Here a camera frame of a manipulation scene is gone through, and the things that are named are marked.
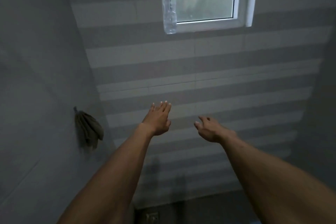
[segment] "person's left hand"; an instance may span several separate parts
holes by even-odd
[[[168,114],[170,112],[171,103],[161,102],[160,106],[155,106],[153,103],[150,107],[146,117],[142,121],[143,124],[146,124],[154,136],[162,135],[169,130],[171,121],[168,120]]]

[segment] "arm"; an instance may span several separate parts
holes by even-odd
[[[77,194],[58,224],[122,223],[153,136],[169,130],[171,104],[151,106],[142,123]]]
[[[336,194],[326,185],[245,143],[215,119],[200,119],[199,135],[224,148],[262,223],[336,223]]]

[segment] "forearm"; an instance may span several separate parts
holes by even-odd
[[[220,143],[264,223],[336,222],[336,196],[320,181],[238,137]]]
[[[152,137],[153,131],[140,124],[74,198],[59,224],[100,223],[107,216],[120,221],[137,187]]]

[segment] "water bottle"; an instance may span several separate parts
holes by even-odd
[[[175,34],[177,28],[176,0],[162,0],[163,26],[166,34]]]

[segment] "white window frame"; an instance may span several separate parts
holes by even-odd
[[[197,32],[205,30],[251,27],[253,21],[255,0],[234,0],[233,18],[178,22],[177,33]]]

